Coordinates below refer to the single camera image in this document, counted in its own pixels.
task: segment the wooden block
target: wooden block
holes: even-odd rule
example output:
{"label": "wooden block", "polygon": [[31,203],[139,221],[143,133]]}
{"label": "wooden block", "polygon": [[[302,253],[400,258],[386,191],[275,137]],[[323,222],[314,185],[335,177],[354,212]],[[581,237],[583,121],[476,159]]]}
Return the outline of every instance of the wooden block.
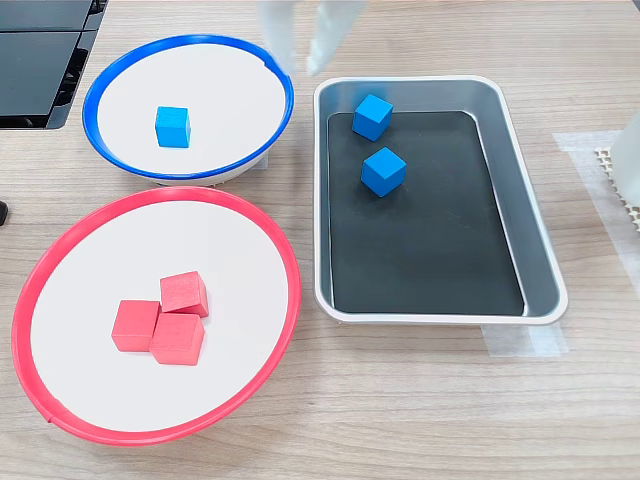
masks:
{"label": "wooden block", "polygon": [[405,161],[384,147],[364,161],[361,179],[376,195],[384,197],[404,181],[406,173]]}
{"label": "wooden block", "polygon": [[158,107],[156,136],[161,147],[188,148],[191,138],[188,109]]}
{"label": "wooden block", "polygon": [[158,363],[196,365],[204,339],[202,320],[192,313],[161,313],[149,351]]}
{"label": "wooden block", "polygon": [[182,273],[160,280],[164,313],[195,313],[209,316],[207,289],[198,272]]}
{"label": "wooden block", "polygon": [[156,328],[160,302],[122,300],[111,338],[121,352],[148,352]]}
{"label": "wooden block", "polygon": [[393,105],[389,102],[367,95],[353,116],[353,131],[375,142],[391,123],[392,113]]}

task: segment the red cube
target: red cube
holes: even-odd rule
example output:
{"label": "red cube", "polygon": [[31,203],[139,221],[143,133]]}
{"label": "red cube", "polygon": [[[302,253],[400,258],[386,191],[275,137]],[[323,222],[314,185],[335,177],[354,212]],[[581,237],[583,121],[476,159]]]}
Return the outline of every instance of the red cube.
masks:
{"label": "red cube", "polygon": [[160,279],[163,313],[195,313],[209,316],[207,289],[198,272]]}
{"label": "red cube", "polygon": [[156,328],[160,302],[122,300],[111,338],[121,352],[148,352]]}
{"label": "red cube", "polygon": [[193,313],[161,313],[149,351],[158,363],[196,365],[204,326]]}

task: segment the white bowl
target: white bowl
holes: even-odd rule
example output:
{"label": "white bowl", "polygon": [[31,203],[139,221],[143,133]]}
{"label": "white bowl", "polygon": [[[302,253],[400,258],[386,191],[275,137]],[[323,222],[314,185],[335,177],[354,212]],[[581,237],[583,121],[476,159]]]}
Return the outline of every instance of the white bowl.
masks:
{"label": "white bowl", "polygon": [[[214,185],[262,160],[293,112],[291,78],[264,49],[218,35],[136,48],[95,80],[83,122],[114,165],[164,185]],[[188,148],[160,147],[159,106],[189,109]]]}

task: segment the wooden table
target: wooden table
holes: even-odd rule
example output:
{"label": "wooden table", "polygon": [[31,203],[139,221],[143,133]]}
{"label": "wooden table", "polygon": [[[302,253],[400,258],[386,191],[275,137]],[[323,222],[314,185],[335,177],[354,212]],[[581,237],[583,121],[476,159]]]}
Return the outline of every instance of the wooden table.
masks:
{"label": "wooden table", "polygon": [[[304,54],[314,9],[297,10]],[[327,71],[298,75],[295,114],[268,170],[222,187],[276,219],[302,269],[299,327],[272,378],[227,419],[166,445],[109,448],[44,421],[11,357],[22,284],[73,223],[154,186],[92,149],[82,101],[126,51],[196,32],[261,42],[252,3],[113,1],[67,125],[0,132],[0,198],[12,210],[0,228],[0,478],[640,478],[640,303],[552,137],[620,129],[640,110],[640,14],[631,2],[371,2]],[[340,326],[313,298],[316,85],[340,75],[471,73],[505,91],[564,272],[571,351],[562,358],[493,358],[479,328]]]}

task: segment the blue rim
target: blue rim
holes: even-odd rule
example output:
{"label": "blue rim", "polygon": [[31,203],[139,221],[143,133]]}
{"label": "blue rim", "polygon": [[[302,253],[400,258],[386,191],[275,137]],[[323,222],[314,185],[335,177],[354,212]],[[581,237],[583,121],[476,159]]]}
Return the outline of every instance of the blue rim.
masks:
{"label": "blue rim", "polygon": [[[98,105],[100,104],[102,94],[118,75],[120,75],[131,65],[142,60],[143,58],[146,58],[150,55],[153,55],[154,53],[158,53],[163,50],[168,50],[170,48],[182,47],[184,45],[194,45],[198,43],[213,43],[238,48],[255,55],[264,62],[265,67],[271,70],[278,77],[285,92],[285,111],[284,115],[282,116],[280,126],[273,134],[273,136],[267,141],[267,143],[265,143],[258,150],[238,160],[237,162],[225,165],[224,167],[216,168],[214,170],[189,174],[165,174],[147,172],[145,170],[139,170],[137,168],[133,168],[130,165],[127,165],[118,157],[116,157],[113,152],[111,152],[111,150],[109,150],[107,145],[104,143],[102,136],[100,135],[100,129],[98,128]],[[222,35],[180,35],[177,37],[169,37],[162,40],[156,40],[155,42],[151,42],[138,47],[135,50],[132,50],[131,52],[123,55],[111,65],[109,65],[98,76],[98,78],[96,78],[96,80],[93,82],[93,85],[91,85],[89,92],[87,93],[84,101],[84,108],[82,110],[82,123],[84,125],[84,131],[87,134],[87,138],[93,145],[93,148],[95,148],[96,151],[105,159],[109,160],[111,163],[122,168],[123,170],[135,173],[137,175],[142,175],[144,177],[163,180],[195,180],[198,178],[213,177],[221,173],[231,171],[253,160],[258,155],[264,153],[271,145],[273,145],[273,143],[278,139],[278,137],[282,134],[282,132],[284,132],[284,129],[287,127],[287,124],[289,123],[289,120],[291,119],[291,115],[293,113],[293,97],[293,83],[291,82],[291,78],[286,73],[284,73],[284,71],[278,66],[276,60],[265,49],[245,40],[240,40],[239,38],[225,37]]]}

